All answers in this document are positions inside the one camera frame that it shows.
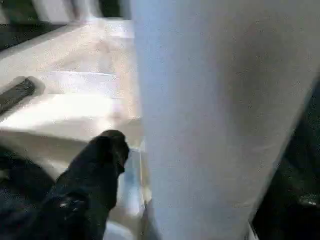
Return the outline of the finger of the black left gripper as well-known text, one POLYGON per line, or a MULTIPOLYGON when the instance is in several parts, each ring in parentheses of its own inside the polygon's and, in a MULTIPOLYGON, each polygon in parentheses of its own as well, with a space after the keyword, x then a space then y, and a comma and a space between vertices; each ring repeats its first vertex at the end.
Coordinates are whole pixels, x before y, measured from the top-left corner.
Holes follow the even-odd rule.
POLYGON ((6 113, 36 91, 36 85, 29 78, 23 77, 17 84, 11 85, 0 93, 0 112, 6 113))

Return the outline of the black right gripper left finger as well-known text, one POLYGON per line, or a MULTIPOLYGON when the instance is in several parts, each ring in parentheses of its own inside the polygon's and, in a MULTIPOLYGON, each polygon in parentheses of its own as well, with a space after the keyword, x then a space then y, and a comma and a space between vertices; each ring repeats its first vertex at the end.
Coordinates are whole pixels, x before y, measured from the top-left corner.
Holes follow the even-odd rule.
POLYGON ((118 130, 93 138, 46 195, 32 219, 32 239, 103 239, 129 153, 118 130))

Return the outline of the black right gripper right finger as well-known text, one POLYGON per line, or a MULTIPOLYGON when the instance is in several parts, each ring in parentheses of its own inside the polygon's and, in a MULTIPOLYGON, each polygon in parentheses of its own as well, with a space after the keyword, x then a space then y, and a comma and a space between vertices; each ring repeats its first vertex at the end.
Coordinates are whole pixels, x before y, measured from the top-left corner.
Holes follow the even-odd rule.
POLYGON ((258 240, 318 240, 320 182, 283 160, 252 220, 258 240))

